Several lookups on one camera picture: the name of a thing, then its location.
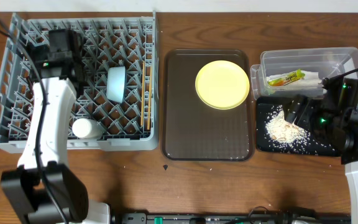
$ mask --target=black tray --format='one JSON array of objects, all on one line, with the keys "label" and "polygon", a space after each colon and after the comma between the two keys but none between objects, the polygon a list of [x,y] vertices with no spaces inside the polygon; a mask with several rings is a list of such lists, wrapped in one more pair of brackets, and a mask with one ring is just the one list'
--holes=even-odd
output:
[{"label": "black tray", "polygon": [[267,133],[267,117],[272,112],[272,107],[282,106],[290,103],[291,98],[261,96],[256,101],[256,145],[257,149],[265,152],[281,152],[290,154],[308,154],[318,156],[340,156],[338,150],[332,148],[329,144],[321,144],[312,134],[309,136],[307,145],[294,143],[294,147],[287,146],[279,149],[274,146],[274,140]]},{"label": "black tray", "polygon": [[173,50],[165,59],[165,103],[162,151],[184,161],[244,161],[254,152],[250,122],[251,94],[243,104],[217,110],[197,95],[195,80],[207,63],[227,60],[247,74],[247,57],[240,50]]}]

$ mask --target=wooden table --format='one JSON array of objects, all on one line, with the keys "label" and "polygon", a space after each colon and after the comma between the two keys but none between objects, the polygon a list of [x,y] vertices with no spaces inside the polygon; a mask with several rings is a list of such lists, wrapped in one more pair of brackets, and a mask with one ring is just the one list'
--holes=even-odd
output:
[{"label": "wooden table", "polygon": [[[35,19],[150,14],[20,15]],[[11,13],[0,16],[8,23]],[[260,62],[260,54],[265,50],[358,48],[358,14],[158,13],[158,20],[162,74],[159,83],[165,76],[163,59],[172,49],[240,49],[253,65]],[[5,43],[6,38],[0,35],[0,66]],[[16,167],[19,156],[0,150],[0,176],[3,170]],[[319,213],[351,210],[344,166],[339,158],[257,151],[247,162],[175,162],[162,155],[160,146],[142,152],[77,150],[70,151],[68,158],[70,169],[86,185],[90,198],[108,202],[119,212],[247,213],[258,205],[271,210],[297,205]],[[0,188],[0,223],[17,222]]]}]

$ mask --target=white backdrop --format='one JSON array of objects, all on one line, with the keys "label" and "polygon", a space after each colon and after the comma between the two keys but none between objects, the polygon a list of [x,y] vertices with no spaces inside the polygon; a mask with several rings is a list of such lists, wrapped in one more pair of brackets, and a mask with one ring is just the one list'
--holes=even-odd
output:
[{"label": "white backdrop", "polygon": [[358,0],[0,0],[0,11],[358,12]]}]

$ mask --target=clear plastic container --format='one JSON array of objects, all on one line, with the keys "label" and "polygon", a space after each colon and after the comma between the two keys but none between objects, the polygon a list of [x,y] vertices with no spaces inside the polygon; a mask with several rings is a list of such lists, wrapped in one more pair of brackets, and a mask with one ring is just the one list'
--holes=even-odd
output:
[{"label": "clear plastic container", "polygon": [[[263,52],[260,65],[251,66],[251,84],[254,98],[260,96],[291,97],[302,94],[308,97],[323,96],[323,86],[270,86],[266,78],[301,69],[318,72],[319,79],[335,77],[358,68],[358,49],[338,47],[323,49],[273,50]],[[346,76],[358,79],[358,72]]]}]

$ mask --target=gray plastic dish rack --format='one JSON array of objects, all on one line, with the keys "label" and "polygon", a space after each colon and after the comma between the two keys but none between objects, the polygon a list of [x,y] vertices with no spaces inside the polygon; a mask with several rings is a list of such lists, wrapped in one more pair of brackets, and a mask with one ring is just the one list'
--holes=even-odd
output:
[{"label": "gray plastic dish rack", "polygon": [[[11,33],[28,45],[49,44],[48,31],[71,29],[84,38],[82,51],[88,84],[71,111],[68,149],[104,151],[152,150],[158,145],[158,27],[153,17],[30,19],[13,14]],[[144,123],[142,110],[142,64],[145,63]],[[125,102],[106,98],[109,67],[125,66]],[[0,70],[0,149],[22,152],[27,141],[34,98],[29,89],[28,61],[7,39]],[[150,116],[150,129],[147,121]],[[71,126],[78,118],[98,121],[105,130],[99,140],[78,139]]]}]

